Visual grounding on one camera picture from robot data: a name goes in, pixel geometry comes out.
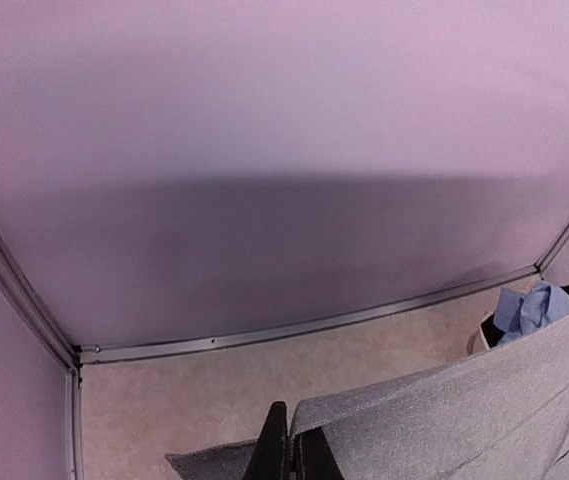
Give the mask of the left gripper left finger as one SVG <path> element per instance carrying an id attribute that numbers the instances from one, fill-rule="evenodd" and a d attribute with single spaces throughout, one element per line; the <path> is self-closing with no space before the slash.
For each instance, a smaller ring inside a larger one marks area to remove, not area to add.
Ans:
<path id="1" fill-rule="evenodd" d="M 287 405 L 274 402 L 268 411 L 247 466 L 247 480 L 284 480 L 289 477 Z"/>

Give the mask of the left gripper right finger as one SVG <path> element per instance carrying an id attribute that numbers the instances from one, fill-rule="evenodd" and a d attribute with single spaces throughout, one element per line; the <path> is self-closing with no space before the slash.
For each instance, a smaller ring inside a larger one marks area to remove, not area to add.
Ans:
<path id="1" fill-rule="evenodd" d="M 305 431 L 296 437 L 294 460 L 297 479 L 344 479 L 321 427 Z"/>

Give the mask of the grey long sleeve shirt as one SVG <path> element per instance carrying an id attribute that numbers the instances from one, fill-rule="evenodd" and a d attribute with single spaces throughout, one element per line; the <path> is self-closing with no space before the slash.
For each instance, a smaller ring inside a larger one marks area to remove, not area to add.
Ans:
<path id="1" fill-rule="evenodd" d="M 344 479 L 569 479 L 569 316 L 489 352 L 287 410 Z M 247 479 L 258 438 L 168 457 L 183 479 Z"/>

